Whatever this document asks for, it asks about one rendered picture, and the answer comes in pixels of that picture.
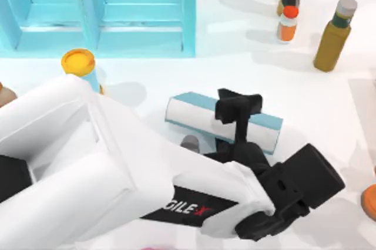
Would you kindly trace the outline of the grey-capped bottle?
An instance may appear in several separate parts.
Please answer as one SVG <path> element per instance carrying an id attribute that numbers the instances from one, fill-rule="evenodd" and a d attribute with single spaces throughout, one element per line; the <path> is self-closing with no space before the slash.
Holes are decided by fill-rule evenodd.
<path id="1" fill-rule="evenodd" d="M 198 138 L 194 135 L 186 135 L 180 143 L 180 146 L 200 154 L 200 143 Z"/>

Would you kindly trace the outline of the yellow-capped light blue bottle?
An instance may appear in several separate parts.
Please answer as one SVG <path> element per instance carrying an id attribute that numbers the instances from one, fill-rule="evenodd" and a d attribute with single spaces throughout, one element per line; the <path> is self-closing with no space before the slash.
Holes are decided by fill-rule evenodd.
<path id="1" fill-rule="evenodd" d="M 91 88 L 103 94 L 96 73 L 96 63 L 93 53 L 87 49 L 72 49 L 64 54 L 61 65 L 66 74 L 76 75 L 87 81 Z"/>

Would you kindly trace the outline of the small orange bottle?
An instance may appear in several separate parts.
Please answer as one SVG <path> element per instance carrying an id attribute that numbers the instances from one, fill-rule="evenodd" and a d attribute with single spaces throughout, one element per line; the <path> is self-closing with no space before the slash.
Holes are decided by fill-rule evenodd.
<path id="1" fill-rule="evenodd" d="M 296 6 L 285 6 L 277 28 L 277 38 L 280 42 L 287 43 L 294 39 L 297 29 L 299 9 Z"/>

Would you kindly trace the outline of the light blue rack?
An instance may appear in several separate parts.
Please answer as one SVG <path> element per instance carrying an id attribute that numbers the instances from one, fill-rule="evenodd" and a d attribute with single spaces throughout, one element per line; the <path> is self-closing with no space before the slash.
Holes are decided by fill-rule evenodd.
<path id="1" fill-rule="evenodd" d="M 0 58 L 193 57 L 196 0 L 0 0 Z"/>

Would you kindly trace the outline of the brown bottle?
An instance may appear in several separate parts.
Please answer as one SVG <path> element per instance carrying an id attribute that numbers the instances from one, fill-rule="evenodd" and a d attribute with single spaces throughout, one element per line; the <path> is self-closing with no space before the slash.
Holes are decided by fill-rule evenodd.
<path id="1" fill-rule="evenodd" d="M 13 100 L 17 99 L 17 95 L 14 91 L 11 89 L 5 87 L 1 82 L 0 82 L 0 108 L 3 107 L 4 105 L 12 102 Z"/>

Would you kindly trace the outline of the olive bottle with grey cap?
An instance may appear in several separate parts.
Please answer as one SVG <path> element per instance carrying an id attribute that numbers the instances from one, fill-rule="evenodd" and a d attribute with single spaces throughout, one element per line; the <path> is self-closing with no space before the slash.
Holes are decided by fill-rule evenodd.
<path id="1" fill-rule="evenodd" d="M 339 0 L 332 19 L 326 25 L 313 65 L 322 72 L 332 71 L 351 32 L 351 21 L 357 10 L 356 0 Z"/>

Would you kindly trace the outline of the teal and white book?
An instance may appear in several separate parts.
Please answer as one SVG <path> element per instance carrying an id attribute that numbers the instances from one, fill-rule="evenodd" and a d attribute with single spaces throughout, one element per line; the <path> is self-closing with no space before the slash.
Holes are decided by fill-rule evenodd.
<path id="1" fill-rule="evenodd" d="M 222 124 L 214 118 L 217 99 L 195 92 L 182 93 L 170 98 L 165 121 L 206 134 L 229 143 L 235 138 L 235 124 Z M 283 119 L 268 114 L 250 116 L 247 141 L 256 143 L 266 154 L 275 151 Z"/>

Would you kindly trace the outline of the orange round object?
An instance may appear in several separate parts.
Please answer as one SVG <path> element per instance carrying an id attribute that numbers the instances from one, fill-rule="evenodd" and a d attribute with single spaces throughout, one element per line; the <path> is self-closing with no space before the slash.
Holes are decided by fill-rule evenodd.
<path id="1" fill-rule="evenodd" d="M 376 221 L 376 184 L 369 186 L 362 192 L 361 206 L 363 211 Z"/>

